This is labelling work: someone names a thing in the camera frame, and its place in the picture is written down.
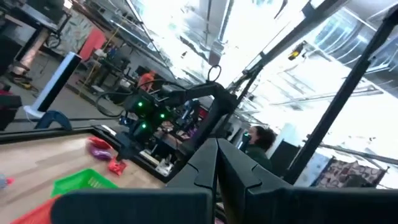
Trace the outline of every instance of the workbench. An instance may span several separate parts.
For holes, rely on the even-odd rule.
[[[0,173],[14,178],[15,182],[0,190],[0,223],[10,223],[50,199],[55,180],[87,168],[96,170],[119,187],[164,186],[131,161],[126,161],[122,176],[111,173],[107,162],[95,159],[85,149],[88,137],[100,135],[92,129],[81,129],[74,133],[19,133],[14,135],[15,140],[1,136]]]

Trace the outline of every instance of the purple toy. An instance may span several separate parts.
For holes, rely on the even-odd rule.
[[[108,151],[101,150],[101,149],[98,149],[95,147],[91,147],[90,153],[95,158],[102,160],[102,161],[110,161],[112,159],[112,155]]]

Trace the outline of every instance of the cable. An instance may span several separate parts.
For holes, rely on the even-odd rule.
[[[218,75],[217,75],[216,79],[214,79],[213,81],[210,81],[210,72],[212,71],[213,68],[219,68],[220,71],[218,72]],[[209,71],[208,71],[208,73],[207,73],[207,81],[209,81],[209,82],[215,82],[215,81],[217,81],[217,79],[218,79],[218,78],[220,77],[220,75],[221,75],[221,71],[222,71],[221,66],[219,66],[219,65],[213,65],[213,66],[211,66],[211,68],[209,69]]]
[[[173,136],[173,138],[175,140],[175,150],[178,150],[178,139],[174,136]]]
[[[35,125],[35,123],[29,118],[29,114],[25,111],[25,115],[26,115],[26,119],[33,125]]]
[[[61,45],[61,35],[59,34],[50,34],[45,40],[45,44],[50,49],[56,49],[59,45]]]
[[[178,86],[178,87],[183,88],[184,90],[186,90],[185,87],[183,87],[183,86],[181,86],[181,85],[179,85],[179,84],[176,84],[176,83],[174,83],[174,82],[166,81],[166,80],[152,80],[152,81],[149,81],[149,82],[145,82],[145,83],[143,83],[143,84],[137,86],[137,87],[136,87],[136,90],[138,90],[138,89],[139,89],[141,86],[143,86],[143,85],[146,85],[146,84],[149,84],[149,83],[154,83],[154,82],[168,83],[168,84],[175,85],[175,86]],[[110,117],[110,118],[118,118],[118,117],[120,117],[120,116],[123,114],[123,112],[126,112],[126,113],[127,113],[127,111],[121,110],[120,113],[118,113],[118,114],[108,114],[107,112],[103,111],[103,110],[99,107],[99,104],[98,104],[98,103],[100,102],[100,99],[102,99],[102,98],[104,98],[105,96],[108,96],[108,95],[125,95],[125,96],[131,96],[131,95],[133,95],[134,93],[135,93],[135,91],[130,91],[129,93],[118,93],[118,92],[111,92],[111,91],[104,92],[104,93],[100,94],[100,95],[97,97],[97,99],[95,100],[95,107],[96,107],[96,109],[97,109],[102,115],[104,115],[104,116],[107,116],[107,117]]]

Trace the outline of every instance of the curtain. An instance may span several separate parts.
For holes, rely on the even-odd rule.
[[[357,161],[349,163],[332,159],[312,186],[319,188],[342,188],[346,187],[351,176],[356,176],[363,178],[371,186],[376,187],[384,173],[384,170],[359,165]]]

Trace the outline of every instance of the wooden tabletop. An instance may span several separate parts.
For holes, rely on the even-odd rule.
[[[90,136],[80,134],[0,145],[0,173],[15,179],[12,185],[0,190],[0,223],[10,223],[50,199],[55,180],[87,168],[119,187],[164,186],[130,161],[122,176],[110,173],[107,162],[96,160],[85,150]]]
[[[11,22],[13,22],[13,23],[15,23],[15,24],[21,26],[21,27],[26,26],[26,24],[25,24],[24,22],[22,22],[22,21],[20,21],[20,20],[18,20],[18,19],[16,19],[16,18],[10,16],[9,14],[6,14],[4,17],[5,17],[7,20],[9,20],[9,21],[11,21]]]

